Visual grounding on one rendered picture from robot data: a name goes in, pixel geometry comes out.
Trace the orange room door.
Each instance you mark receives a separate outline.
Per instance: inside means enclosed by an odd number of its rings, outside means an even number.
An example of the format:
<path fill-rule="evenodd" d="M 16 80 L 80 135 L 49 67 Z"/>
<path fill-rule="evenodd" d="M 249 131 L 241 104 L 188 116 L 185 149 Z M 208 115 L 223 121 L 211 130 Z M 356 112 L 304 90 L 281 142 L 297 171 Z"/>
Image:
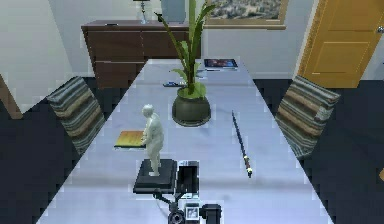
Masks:
<path fill-rule="evenodd" d="M 319 0 L 298 70 L 325 88 L 355 88 L 381 39 L 384 0 Z"/>

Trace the orange book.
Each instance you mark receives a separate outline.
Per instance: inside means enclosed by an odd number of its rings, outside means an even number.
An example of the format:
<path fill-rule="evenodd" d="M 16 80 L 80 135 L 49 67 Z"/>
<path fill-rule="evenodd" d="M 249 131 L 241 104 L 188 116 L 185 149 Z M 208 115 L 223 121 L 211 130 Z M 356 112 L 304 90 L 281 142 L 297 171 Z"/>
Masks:
<path fill-rule="evenodd" d="M 126 130 L 122 131 L 118 136 L 115 147 L 117 148 L 144 148 L 142 143 L 142 130 Z"/>

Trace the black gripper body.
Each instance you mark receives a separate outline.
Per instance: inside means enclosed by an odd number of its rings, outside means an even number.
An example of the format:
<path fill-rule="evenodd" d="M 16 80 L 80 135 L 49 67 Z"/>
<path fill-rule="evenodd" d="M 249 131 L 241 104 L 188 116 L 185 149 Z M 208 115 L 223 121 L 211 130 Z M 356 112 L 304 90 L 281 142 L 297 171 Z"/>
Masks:
<path fill-rule="evenodd" d="M 169 204 L 168 224 L 185 224 L 185 211 L 176 202 Z"/>

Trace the brown wooden panel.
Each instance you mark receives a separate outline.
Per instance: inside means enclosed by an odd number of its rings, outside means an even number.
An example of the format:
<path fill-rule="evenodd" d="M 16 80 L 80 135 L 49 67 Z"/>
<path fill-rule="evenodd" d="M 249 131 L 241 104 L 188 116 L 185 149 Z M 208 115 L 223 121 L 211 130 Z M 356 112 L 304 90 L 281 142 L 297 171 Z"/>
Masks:
<path fill-rule="evenodd" d="M 0 74 L 0 101 L 3 103 L 5 109 L 12 119 L 22 119 L 21 113 L 15 99 L 13 98 L 7 84 L 5 83 L 2 75 Z"/>

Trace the green plant in dark pot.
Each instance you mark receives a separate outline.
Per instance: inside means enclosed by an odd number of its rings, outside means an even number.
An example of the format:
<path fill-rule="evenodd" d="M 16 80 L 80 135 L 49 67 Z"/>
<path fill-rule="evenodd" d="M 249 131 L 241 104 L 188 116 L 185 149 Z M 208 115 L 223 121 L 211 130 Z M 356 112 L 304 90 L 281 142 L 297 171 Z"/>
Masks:
<path fill-rule="evenodd" d="M 172 72 L 178 73 L 186 83 L 184 87 L 177 90 L 177 96 L 172 105 L 172 118 L 184 127 L 198 127 L 211 118 L 206 86 L 195 78 L 200 66 L 196 58 L 201 44 L 205 16 L 214 8 L 214 4 L 204 3 L 199 14 L 196 14 L 196 0 L 188 0 L 188 39 L 186 41 L 177 41 L 166 20 L 159 13 L 155 13 L 165 27 L 183 66 L 182 69 L 172 69 Z"/>

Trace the pale grey long table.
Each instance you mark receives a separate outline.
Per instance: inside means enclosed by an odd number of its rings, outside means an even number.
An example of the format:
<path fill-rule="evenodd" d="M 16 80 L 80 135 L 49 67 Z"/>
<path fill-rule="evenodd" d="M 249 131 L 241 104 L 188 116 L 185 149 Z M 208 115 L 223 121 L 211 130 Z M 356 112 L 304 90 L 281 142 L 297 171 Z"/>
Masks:
<path fill-rule="evenodd" d="M 176 60 L 148 62 L 81 157 L 37 224 L 167 224 L 167 207 L 133 193 L 146 155 L 117 150 L 123 130 L 141 130 L 144 105 L 164 127 L 162 157 L 196 160 L 200 198 L 222 207 L 221 224 L 333 224 L 247 69 L 203 72 L 212 117 L 185 128 L 172 119 Z M 248 178 L 232 122 L 234 111 L 253 170 Z"/>

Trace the white figure on black base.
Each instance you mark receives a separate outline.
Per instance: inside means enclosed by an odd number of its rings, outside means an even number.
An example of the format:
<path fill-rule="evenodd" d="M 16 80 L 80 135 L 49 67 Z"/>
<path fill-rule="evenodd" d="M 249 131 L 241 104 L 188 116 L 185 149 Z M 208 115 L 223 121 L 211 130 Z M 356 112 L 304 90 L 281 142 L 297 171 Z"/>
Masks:
<path fill-rule="evenodd" d="M 152 194 L 159 191 L 163 194 L 172 194 L 177 163 L 172 159 L 160 157 L 160 151 L 164 145 L 164 131 L 160 117 L 150 104 L 143 106 L 142 113 L 146 118 L 142 143 L 145 145 L 148 158 L 141 162 L 133 192 Z"/>

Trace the dark brown sideboard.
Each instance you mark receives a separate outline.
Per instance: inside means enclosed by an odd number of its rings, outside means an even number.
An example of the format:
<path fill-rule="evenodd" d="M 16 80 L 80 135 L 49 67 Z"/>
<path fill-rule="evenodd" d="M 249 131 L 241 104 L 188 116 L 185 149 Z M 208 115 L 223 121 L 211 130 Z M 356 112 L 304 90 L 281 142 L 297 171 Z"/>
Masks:
<path fill-rule="evenodd" d="M 118 27 L 104 26 L 118 23 Z M 129 88 L 149 59 L 177 59 L 161 22 L 95 20 L 81 26 L 97 87 Z"/>

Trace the dark blue book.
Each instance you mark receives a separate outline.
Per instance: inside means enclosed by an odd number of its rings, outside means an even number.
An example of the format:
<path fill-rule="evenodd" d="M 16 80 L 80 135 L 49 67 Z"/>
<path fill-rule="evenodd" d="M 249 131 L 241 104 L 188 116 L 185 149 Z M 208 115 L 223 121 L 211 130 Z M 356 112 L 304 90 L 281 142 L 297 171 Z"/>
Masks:
<path fill-rule="evenodd" d="M 237 70 L 238 65 L 234 59 L 205 59 L 204 68 L 207 71 Z"/>

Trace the grey vase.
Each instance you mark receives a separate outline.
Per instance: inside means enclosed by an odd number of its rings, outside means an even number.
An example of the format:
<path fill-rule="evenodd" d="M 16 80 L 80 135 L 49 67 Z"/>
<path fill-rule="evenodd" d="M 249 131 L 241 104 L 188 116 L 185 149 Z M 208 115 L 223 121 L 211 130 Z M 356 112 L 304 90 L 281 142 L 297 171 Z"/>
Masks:
<path fill-rule="evenodd" d="M 161 0 L 162 17 L 168 23 L 183 23 L 186 18 L 185 0 Z"/>

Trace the black box with grey rim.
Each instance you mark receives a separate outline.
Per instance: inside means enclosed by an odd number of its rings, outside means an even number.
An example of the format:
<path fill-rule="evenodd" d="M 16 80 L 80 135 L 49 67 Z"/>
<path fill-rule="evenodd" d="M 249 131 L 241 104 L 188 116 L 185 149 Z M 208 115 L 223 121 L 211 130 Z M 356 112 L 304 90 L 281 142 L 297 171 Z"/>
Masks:
<path fill-rule="evenodd" d="M 182 160 L 178 162 L 176 193 L 182 199 L 199 197 L 199 162 Z"/>

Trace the striped chair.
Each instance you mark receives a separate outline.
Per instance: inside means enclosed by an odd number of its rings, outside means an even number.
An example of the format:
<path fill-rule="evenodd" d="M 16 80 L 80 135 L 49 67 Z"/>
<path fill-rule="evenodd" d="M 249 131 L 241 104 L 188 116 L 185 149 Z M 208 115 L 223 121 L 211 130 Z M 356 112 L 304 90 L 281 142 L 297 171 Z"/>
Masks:
<path fill-rule="evenodd" d="M 47 96 L 79 155 L 106 122 L 101 106 L 82 77 L 75 76 Z"/>
<path fill-rule="evenodd" d="M 275 120 L 298 160 L 312 154 L 340 97 L 302 76 L 293 79 Z"/>

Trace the framed picture with wooden frame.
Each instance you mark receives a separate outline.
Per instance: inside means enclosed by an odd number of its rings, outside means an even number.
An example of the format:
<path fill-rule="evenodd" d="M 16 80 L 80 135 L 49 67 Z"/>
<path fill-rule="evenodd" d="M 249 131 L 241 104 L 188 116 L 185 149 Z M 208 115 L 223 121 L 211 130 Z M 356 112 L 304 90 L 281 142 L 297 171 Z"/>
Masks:
<path fill-rule="evenodd" d="M 289 0 L 206 0 L 205 29 L 284 30 Z"/>

